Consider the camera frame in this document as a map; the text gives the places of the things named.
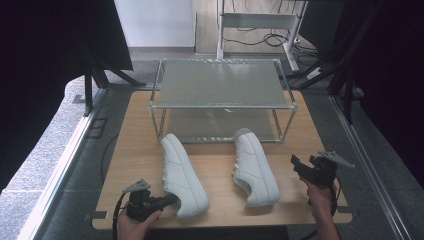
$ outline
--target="frosted glass panel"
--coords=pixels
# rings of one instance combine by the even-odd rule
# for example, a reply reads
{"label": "frosted glass panel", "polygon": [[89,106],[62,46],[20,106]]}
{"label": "frosted glass panel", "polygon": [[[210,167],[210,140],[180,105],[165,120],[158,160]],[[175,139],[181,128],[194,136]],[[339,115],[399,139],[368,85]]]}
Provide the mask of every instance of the frosted glass panel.
{"label": "frosted glass panel", "polygon": [[171,109],[168,132],[182,142],[233,141],[240,128],[249,128],[260,141],[272,141],[274,135],[267,109]]}
{"label": "frosted glass panel", "polygon": [[158,107],[287,108],[273,60],[167,60]]}

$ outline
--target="gray floor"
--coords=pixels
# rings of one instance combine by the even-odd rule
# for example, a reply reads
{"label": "gray floor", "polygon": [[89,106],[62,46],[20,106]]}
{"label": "gray floor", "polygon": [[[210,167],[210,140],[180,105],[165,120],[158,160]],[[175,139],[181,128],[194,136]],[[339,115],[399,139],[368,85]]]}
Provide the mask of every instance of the gray floor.
{"label": "gray floor", "polygon": [[[134,73],[128,74],[145,82],[152,82],[156,76],[159,59],[162,58],[214,58],[208,55],[195,55],[190,49],[173,51],[172,49],[136,49],[131,52]],[[234,58],[274,58],[275,56],[228,56]],[[282,59],[286,74],[290,74],[287,61]],[[133,87],[107,72],[111,82],[109,89],[103,93],[96,105],[96,115],[82,145],[72,162],[68,174],[41,225],[36,239],[111,239],[111,231],[98,231],[91,226],[91,219],[100,195],[103,179],[115,146],[116,136],[133,91],[143,90]],[[359,161],[358,153],[339,120],[336,108],[326,93],[329,79],[321,81],[305,90],[302,94],[308,105],[325,150],[337,151],[338,154],[354,163],[357,168],[351,170],[339,168],[344,194],[349,209],[353,214],[352,222],[339,224],[338,228],[344,239],[399,239],[392,230],[384,202],[373,190],[366,167]],[[0,239],[16,239],[26,219],[36,205],[48,180],[60,159],[83,112],[83,79],[74,80],[68,85],[61,109],[46,130],[39,145],[25,162],[16,177],[0,196]],[[387,193],[398,210],[410,239],[424,236],[424,191],[409,173],[401,159],[378,132],[359,106],[353,103],[352,118],[355,133],[366,150],[367,157],[376,169]],[[222,229],[201,229],[175,233],[172,239],[246,239],[243,234],[250,234],[252,229],[237,229],[236,235],[225,238]],[[313,225],[294,225],[268,229],[253,229],[259,234],[269,233],[266,237],[256,239],[299,239],[314,230]]]}

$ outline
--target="wooden board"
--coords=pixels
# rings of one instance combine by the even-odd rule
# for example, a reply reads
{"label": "wooden board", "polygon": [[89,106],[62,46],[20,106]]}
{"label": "wooden board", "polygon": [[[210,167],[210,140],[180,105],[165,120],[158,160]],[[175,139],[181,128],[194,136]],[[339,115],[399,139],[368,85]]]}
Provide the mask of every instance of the wooden board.
{"label": "wooden board", "polygon": [[[286,141],[283,144],[263,144],[280,189],[279,203],[271,207],[246,208],[247,195],[233,181],[234,144],[183,144],[208,195],[210,208],[205,214],[192,219],[178,220],[176,212],[179,205],[170,206],[165,208],[160,220],[155,222],[152,227],[313,224],[314,219],[307,204],[306,185],[293,171],[290,159],[292,154],[295,154],[301,161],[308,163],[310,155],[317,156],[318,151],[325,149],[302,95],[296,91],[293,94],[299,108]],[[134,92],[131,97],[96,208],[96,211],[107,211],[108,216],[106,219],[93,220],[92,223],[96,229],[112,228],[112,215],[121,191],[140,178],[150,183],[152,196],[164,195],[161,185],[163,149],[157,141],[148,110],[150,95],[149,91]],[[338,204],[347,206],[343,193],[341,193]],[[352,215],[349,213],[336,212],[334,215],[336,223],[347,223],[351,219]]]}

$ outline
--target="black controller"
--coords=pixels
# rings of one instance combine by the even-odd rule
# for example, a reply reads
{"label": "black controller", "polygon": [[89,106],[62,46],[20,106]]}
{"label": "black controller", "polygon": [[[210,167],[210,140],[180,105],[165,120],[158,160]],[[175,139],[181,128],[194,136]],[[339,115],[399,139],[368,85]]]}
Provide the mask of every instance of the black controller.
{"label": "black controller", "polygon": [[292,155],[291,163],[294,165],[294,171],[299,176],[308,180],[312,184],[321,188],[329,188],[331,192],[331,215],[334,215],[337,209],[337,196],[334,189],[334,180],[336,178],[337,163],[332,162],[324,157],[309,158],[309,162],[314,166],[313,168],[300,162],[299,158]]}
{"label": "black controller", "polygon": [[147,189],[131,192],[127,205],[127,216],[135,221],[144,222],[152,213],[163,210],[177,201],[178,197],[174,194],[150,197],[150,191]]}

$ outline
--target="cable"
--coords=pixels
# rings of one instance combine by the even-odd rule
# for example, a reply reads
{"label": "cable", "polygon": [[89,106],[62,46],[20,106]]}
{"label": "cable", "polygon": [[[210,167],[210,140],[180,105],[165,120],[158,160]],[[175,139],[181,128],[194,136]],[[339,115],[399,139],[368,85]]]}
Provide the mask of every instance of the cable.
{"label": "cable", "polygon": [[309,233],[308,235],[304,236],[303,238],[300,238],[299,240],[308,240],[311,239],[313,236],[317,235],[318,230],[314,230],[311,233]]}
{"label": "cable", "polygon": [[104,161],[105,161],[105,157],[106,157],[106,152],[109,149],[110,145],[112,144],[112,142],[119,136],[119,133],[116,134],[106,145],[105,150],[103,150],[103,154],[102,154],[102,158],[100,159],[100,178],[102,180],[102,183],[105,182],[105,176],[103,174],[103,166],[104,166]]}
{"label": "cable", "polygon": [[272,6],[271,11],[269,11],[269,13],[272,13],[272,10],[274,10],[275,6],[277,6],[278,3],[280,3],[280,4],[278,5],[277,13],[280,13],[281,4],[283,4],[283,0],[275,1],[274,6]]}
{"label": "cable", "polygon": [[118,239],[118,213],[119,213],[119,209],[121,208],[122,199],[124,199],[125,194],[126,193],[121,194],[121,197],[116,203],[115,211],[113,212],[113,222],[112,222],[113,240]]}
{"label": "cable", "polygon": [[296,60],[297,60],[298,63],[300,63],[304,66],[308,66],[308,67],[313,66],[314,64],[308,64],[308,63],[305,63],[301,60],[301,58],[305,58],[305,57],[313,57],[313,56],[311,56],[311,55],[300,55],[300,56],[296,57]]}
{"label": "cable", "polygon": [[309,73],[311,73],[312,71],[314,71],[319,65],[321,65],[321,61],[316,61],[314,64],[312,64],[311,66],[309,66],[308,69],[306,69],[305,71],[298,73],[298,74],[293,74],[293,75],[285,75],[285,77],[287,79],[293,79],[293,78],[301,78],[304,76],[307,76]]}
{"label": "cable", "polygon": [[313,57],[317,57],[317,55],[318,55],[317,50],[312,49],[312,48],[302,47],[302,46],[299,46],[297,44],[293,45],[293,49],[296,51],[296,53],[305,53],[305,54],[311,55]]}
{"label": "cable", "polygon": [[[274,9],[274,7],[278,3],[279,3],[278,12],[280,12],[281,5],[283,3],[283,0],[277,0],[276,3],[274,4],[274,6],[271,9],[271,12],[272,12],[272,10]],[[233,6],[233,12],[235,13],[236,10],[235,10],[234,0],[232,0],[232,6]],[[249,9],[247,8],[246,0],[245,0],[245,8],[246,8],[247,12],[249,12]],[[217,25],[217,27],[219,29],[220,26],[219,26],[219,23],[218,23],[218,12],[219,12],[218,9],[219,9],[219,6],[218,6],[218,0],[217,0],[216,1],[216,25]],[[237,28],[237,30],[238,31],[243,31],[243,32],[249,32],[249,31],[257,30],[257,28],[249,28],[249,29],[240,29],[240,28]],[[258,44],[261,44],[261,43],[266,43],[268,46],[271,46],[271,47],[280,47],[280,46],[283,45],[283,43],[285,43],[288,40],[288,36],[283,36],[283,35],[280,35],[280,34],[273,33],[272,32],[273,30],[274,29],[271,29],[269,34],[265,34],[263,36],[263,38],[262,38],[261,41],[254,42],[254,43],[247,43],[247,42],[242,42],[242,41],[239,41],[239,40],[227,39],[225,37],[222,37],[222,39],[225,40],[225,41],[227,41],[227,42],[235,42],[235,43],[239,43],[239,44],[243,44],[243,45],[248,45],[248,46],[258,45]],[[278,43],[277,44],[270,43],[269,42],[270,39],[276,39],[278,41]]]}
{"label": "cable", "polygon": [[292,14],[293,14],[293,12],[294,12],[294,8],[296,7],[296,2],[297,2],[297,1],[294,1],[293,8],[292,8]]}
{"label": "cable", "polygon": [[339,183],[339,189],[337,191],[336,200],[339,200],[340,192],[341,192],[341,189],[342,189],[342,183],[340,182],[339,177],[336,176],[336,179],[337,179],[337,183]]}

